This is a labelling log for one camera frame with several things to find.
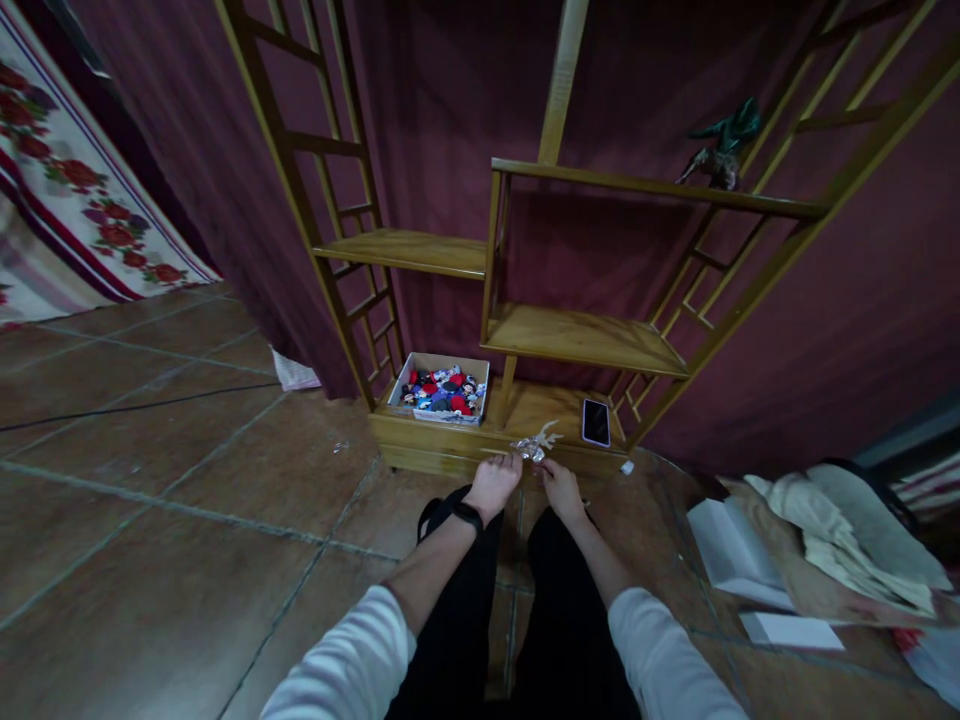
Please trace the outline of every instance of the tile floor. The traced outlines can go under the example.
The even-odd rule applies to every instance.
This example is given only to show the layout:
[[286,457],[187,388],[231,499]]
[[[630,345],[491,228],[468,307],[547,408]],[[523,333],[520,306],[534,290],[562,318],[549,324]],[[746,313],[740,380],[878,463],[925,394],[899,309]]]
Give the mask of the tile floor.
[[[0,427],[275,382],[226,286],[0,335]],[[335,453],[337,443],[343,448]],[[254,718],[303,652],[414,546],[461,481],[380,462],[364,411],[270,385],[0,432],[0,716]],[[707,587],[696,482],[649,453],[591,498],[617,550],[757,718],[954,717],[885,633],[761,650]],[[545,498],[508,508],[488,694],[513,681]]]

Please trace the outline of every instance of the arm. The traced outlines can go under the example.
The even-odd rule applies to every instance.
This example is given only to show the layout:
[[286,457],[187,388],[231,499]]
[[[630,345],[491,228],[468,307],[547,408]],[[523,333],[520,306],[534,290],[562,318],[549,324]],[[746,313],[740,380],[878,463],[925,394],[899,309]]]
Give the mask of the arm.
[[[477,468],[463,502],[486,527],[520,481],[519,456],[491,458]],[[477,538],[470,523],[451,515],[367,591],[280,683],[261,720],[341,720],[384,717],[400,690],[440,593]]]
[[576,475],[552,460],[545,460],[538,474],[550,506],[587,561],[607,608],[613,644],[644,715],[657,720],[745,718],[670,610],[636,586],[630,570],[590,521]]
[[[480,513],[484,527],[506,506],[522,471],[519,455],[498,456],[480,463],[473,487],[463,502]],[[414,634],[420,634],[440,593],[474,540],[473,526],[451,515],[384,581],[403,608]]]

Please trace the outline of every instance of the hand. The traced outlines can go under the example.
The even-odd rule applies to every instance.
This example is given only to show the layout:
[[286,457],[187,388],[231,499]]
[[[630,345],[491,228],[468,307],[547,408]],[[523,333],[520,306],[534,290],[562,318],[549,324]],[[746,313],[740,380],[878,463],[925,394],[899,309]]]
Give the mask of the hand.
[[480,463],[473,478],[473,487],[463,498],[483,519],[486,527],[507,505],[510,493],[520,483],[523,458],[516,453],[497,455]]
[[549,458],[535,465],[533,472],[543,481],[550,507],[564,525],[570,525],[587,516],[576,475]]

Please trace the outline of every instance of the wooden drawer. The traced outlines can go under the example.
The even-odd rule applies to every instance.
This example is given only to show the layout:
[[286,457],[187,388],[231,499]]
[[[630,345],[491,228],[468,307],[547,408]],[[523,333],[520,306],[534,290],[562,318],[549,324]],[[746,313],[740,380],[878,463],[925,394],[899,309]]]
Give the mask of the wooden drawer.
[[[438,423],[417,422],[384,415],[370,415],[370,425],[377,443],[407,450],[483,460],[499,452],[510,452],[509,436],[482,435],[475,428],[461,429]],[[625,452],[557,445],[550,452],[557,462],[578,475],[609,477],[620,471],[627,460]]]
[[[387,467],[462,478],[464,483],[473,480],[473,476],[477,472],[477,465],[480,464],[480,460],[475,458],[431,453],[425,450],[411,450],[394,445],[380,445],[380,452],[383,454],[383,462]],[[557,462],[566,465],[577,473],[580,492],[583,493],[584,497],[591,497],[599,492],[606,480],[611,477],[610,475],[598,475],[596,466],[592,467],[594,472],[591,474],[578,471],[572,463],[566,461],[566,458],[557,457]],[[524,471],[520,484],[525,488],[539,487],[539,480],[530,472],[529,465]]]
[[415,470],[432,475],[462,477],[465,482],[473,480],[473,476],[477,472],[477,465],[480,464],[479,460],[473,458],[412,450],[408,447],[385,445],[384,443],[380,443],[380,452],[383,454],[383,462],[388,467]]

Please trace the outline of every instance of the green figurine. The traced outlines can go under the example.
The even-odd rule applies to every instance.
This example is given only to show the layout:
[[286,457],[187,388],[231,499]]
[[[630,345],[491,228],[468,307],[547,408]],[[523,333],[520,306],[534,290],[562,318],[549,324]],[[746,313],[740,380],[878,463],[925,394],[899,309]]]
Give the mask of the green figurine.
[[730,117],[714,123],[706,130],[692,132],[687,137],[702,139],[717,138],[713,149],[702,148],[690,158],[687,169],[677,180],[682,185],[694,170],[710,176],[710,187],[721,190],[736,190],[740,182],[739,154],[743,146],[760,132],[760,113],[757,101],[747,99]]

